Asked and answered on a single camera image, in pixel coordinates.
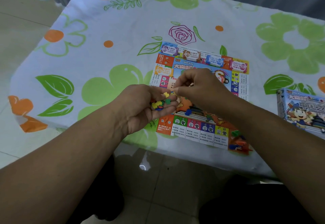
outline person's right arm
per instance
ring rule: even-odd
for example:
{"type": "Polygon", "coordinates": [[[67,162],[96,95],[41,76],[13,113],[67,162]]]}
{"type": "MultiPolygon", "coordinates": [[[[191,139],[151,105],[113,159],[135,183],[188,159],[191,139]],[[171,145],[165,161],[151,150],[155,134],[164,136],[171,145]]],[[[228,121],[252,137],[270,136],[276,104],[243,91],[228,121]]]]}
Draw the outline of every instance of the person's right arm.
{"type": "Polygon", "coordinates": [[[315,221],[325,223],[323,139],[233,95],[208,69],[184,71],[174,88],[236,126],[315,221]]]}

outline black pants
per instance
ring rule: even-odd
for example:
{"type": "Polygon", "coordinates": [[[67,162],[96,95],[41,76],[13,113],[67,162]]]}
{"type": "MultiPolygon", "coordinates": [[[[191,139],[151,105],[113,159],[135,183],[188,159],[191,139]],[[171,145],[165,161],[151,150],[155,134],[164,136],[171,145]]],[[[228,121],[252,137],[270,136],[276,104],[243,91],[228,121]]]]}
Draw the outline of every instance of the black pants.
{"type": "Polygon", "coordinates": [[[111,156],[81,199],[67,221],[80,224],[96,215],[100,220],[114,220],[122,211],[124,198],[114,174],[114,158],[111,156]]]}
{"type": "Polygon", "coordinates": [[[233,184],[199,211],[200,224],[315,223],[284,185],[233,184]]]}

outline tile floor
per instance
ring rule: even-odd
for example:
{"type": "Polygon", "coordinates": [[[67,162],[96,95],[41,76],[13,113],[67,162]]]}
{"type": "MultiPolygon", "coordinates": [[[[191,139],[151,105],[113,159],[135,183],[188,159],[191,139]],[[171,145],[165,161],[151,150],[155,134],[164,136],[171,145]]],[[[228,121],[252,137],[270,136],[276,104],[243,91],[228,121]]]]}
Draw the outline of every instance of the tile floor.
{"type": "MultiPolygon", "coordinates": [[[[14,120],[6,97],[15,69],[61,11],[62,7],[53,0],[0,2],[0,168],[59,134],[54,129],[25,134],[14,120]]],[[[198,223],[199,207],[218,196],[221,182],[231,175],[126,144],[121,144],[115,155],[116,174],[126,204],[123,213],[112,223],[198,223]]],[[[83,223],[105,221],[92,216],[83,223]]]]}

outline board game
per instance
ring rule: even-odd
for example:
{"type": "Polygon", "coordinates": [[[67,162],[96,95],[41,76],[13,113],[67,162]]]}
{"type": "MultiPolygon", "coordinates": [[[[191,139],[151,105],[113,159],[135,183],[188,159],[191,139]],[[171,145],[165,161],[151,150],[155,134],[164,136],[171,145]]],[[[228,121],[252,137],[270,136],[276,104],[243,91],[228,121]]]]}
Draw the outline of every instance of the board game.
{"type": "Polygon", "coordinates": [[[325,98],[283,88],[277,102],[281,118],[325,139],[325,98]]]}
{"type": "MultiPolygon", "coordinates": [[[[173,92],[177,78],[191,68],[208,68],[234,95],[249,100],[248,61],[169,42],[161,45],[150,85],[173,92]]],[[[237,129],[226,120],[199,109],[187,98],[178,97],[177,101],[176,112],[161,117],[156,132],[245,155],[253,150],[243,136],[235,135],[237,129]]]]}

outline table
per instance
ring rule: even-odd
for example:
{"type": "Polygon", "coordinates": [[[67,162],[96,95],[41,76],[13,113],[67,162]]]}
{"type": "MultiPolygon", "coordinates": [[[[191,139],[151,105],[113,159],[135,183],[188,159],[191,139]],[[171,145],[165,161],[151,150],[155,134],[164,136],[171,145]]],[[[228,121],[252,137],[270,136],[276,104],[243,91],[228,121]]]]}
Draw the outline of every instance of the table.
{"type": "MultiPolygon", "coordinates": [[[[277,113],[276,89],[324,95],[324,24],[232,0],[71,0],[12,77],[9,100],[25,132],[66,129],[129,84],[148,84],[161,42],[175,41],[248,60],[250,101],[277,113]],[[173,26],[181,37],[169,33],[173,26]]],[[[162,136],[149,125],[124,142],[274,176],[256,152],[242,156],[162,136]]]]}

